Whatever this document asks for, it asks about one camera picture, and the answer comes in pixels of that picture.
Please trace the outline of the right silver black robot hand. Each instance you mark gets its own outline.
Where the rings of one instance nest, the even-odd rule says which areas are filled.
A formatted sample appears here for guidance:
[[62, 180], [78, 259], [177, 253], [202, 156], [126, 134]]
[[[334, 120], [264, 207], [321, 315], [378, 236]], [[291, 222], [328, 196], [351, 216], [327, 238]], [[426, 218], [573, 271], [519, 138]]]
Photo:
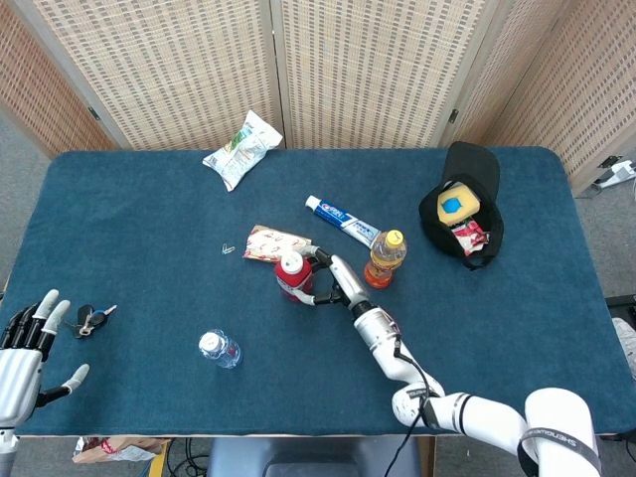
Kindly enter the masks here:
[[316, 245], [302, 247], [301, 254], [309, 259], [313, 272], [327, 269], [333, 278], [331, 290], [326, 294], [311, 295], [294, 289], [292, 295], [301, 303], [309, 306], [342, 304], [355, 316], [373, 308], [362, 281], [343, 258]]

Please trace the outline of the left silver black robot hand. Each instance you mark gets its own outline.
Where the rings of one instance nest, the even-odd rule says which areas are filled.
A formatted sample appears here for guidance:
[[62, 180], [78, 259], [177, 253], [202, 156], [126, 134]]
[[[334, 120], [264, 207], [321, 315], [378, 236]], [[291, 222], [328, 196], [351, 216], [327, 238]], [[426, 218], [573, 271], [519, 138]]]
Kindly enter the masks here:
[[41, 389], [47, 363], [71, 302], [51, 289], [39, 302], [16, 312], [1, 332], [1, 429], [16, 429], [36, 408], [72, 394], [90, 365], [82, 364], [62, 384]]

